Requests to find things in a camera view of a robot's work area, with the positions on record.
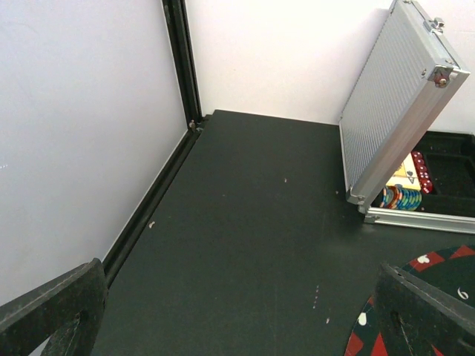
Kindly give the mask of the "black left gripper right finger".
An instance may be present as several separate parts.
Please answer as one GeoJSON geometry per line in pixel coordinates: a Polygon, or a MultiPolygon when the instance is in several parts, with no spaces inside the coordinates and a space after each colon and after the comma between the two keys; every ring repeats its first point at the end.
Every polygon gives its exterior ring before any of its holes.
{"type": "Polygon", "coordinates": [[[389,355],[473,355],[474,307],[386,263],[373,294],[389,355]]]}

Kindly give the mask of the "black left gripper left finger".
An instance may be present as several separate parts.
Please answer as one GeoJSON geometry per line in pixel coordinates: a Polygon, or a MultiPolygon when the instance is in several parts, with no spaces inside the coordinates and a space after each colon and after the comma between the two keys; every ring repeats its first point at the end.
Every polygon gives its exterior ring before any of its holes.
{"type": "Polygon", "coordinates": [[[94,258],[1,306],[1,354],[89,355],[105,311],[108,287],[94,258]]]}

